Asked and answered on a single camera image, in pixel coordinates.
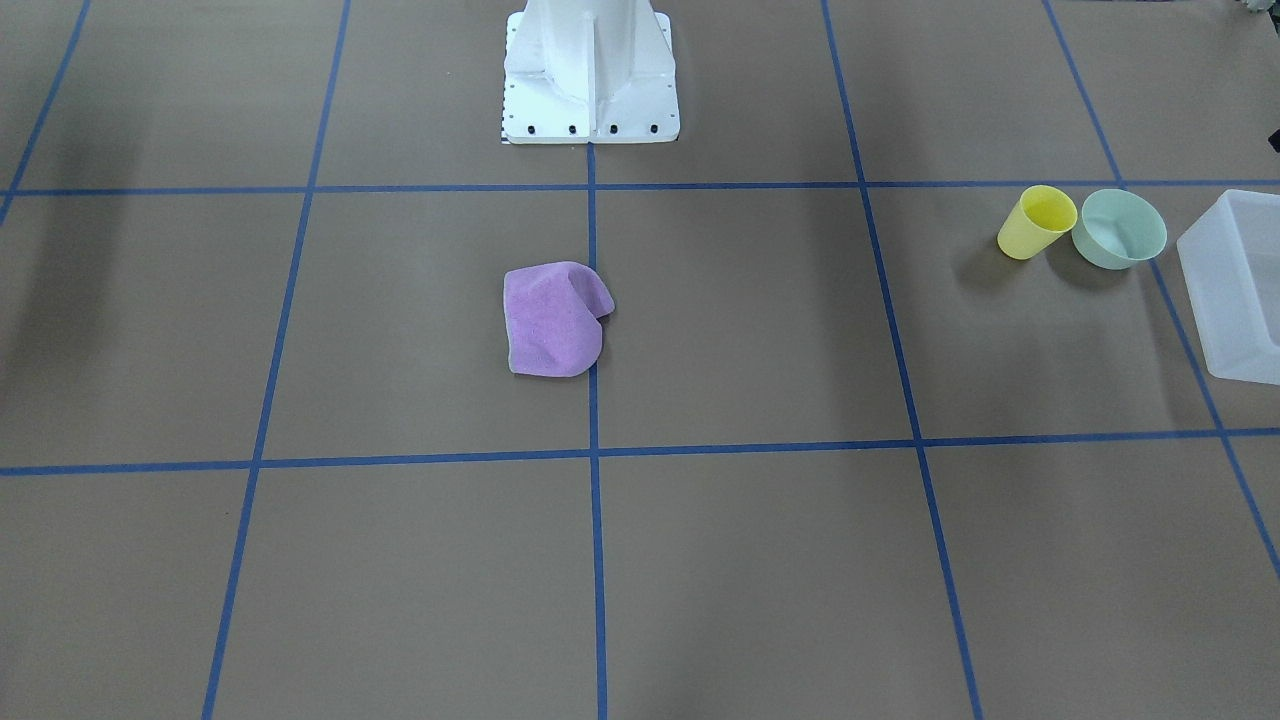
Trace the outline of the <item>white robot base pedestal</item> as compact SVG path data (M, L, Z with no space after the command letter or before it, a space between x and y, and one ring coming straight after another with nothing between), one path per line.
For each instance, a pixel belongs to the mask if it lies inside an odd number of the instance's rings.
M672 22L649 1L529 1L506 20L504 51L507 143L680 137Z

